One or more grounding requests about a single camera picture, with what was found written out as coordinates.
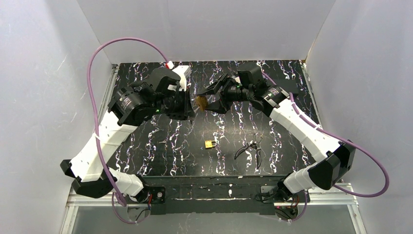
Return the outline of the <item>large brass padlock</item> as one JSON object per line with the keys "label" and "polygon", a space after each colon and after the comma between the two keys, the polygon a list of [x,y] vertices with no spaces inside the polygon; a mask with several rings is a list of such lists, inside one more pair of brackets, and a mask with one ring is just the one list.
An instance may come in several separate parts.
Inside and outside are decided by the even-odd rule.
{"label": "large brass padlock", "polygon": [[197,96],[195,98],[195,103],[200,111],[205,111],[208,107],[208,99],[205,96]]}

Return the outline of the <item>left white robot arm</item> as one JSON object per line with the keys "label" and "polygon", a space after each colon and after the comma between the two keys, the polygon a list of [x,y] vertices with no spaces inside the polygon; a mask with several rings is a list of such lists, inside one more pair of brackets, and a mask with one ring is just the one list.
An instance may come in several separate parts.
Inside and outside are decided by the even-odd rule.
{"label": "left white robot arm", "polygon": [[138,126],[155,115],[174,120],[193,119],[187,80],[188,65],[170,70],[159,67],[147,79],[136,81],[114,93],[108,111],[84,148],[60,164],[64,174],[74,178],[72,188],[78,195],[101,198],[110,192],[139,197],[145,185],[136,175],[109,168],[107,162]]}

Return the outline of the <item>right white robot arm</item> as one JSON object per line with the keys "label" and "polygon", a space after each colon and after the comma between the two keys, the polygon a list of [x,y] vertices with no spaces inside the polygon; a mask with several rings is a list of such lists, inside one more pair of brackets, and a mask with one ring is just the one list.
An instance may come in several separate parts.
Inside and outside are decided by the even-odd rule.
{"label": "right white robot arm", "polygon": [[331,189],[352,166],[355,148],[322,132],[314,121],[294,104],[293,94],[277,84],[268,84],[261,67],[253,62],[238,66],[237,76],[223,73],[204,90],[196,103],[201,110],[225,114],[232,103],[248,101],[279,123],[310,152],[315,163],[285,176],[277,183],[276,194],[292,196],[302,190]]}

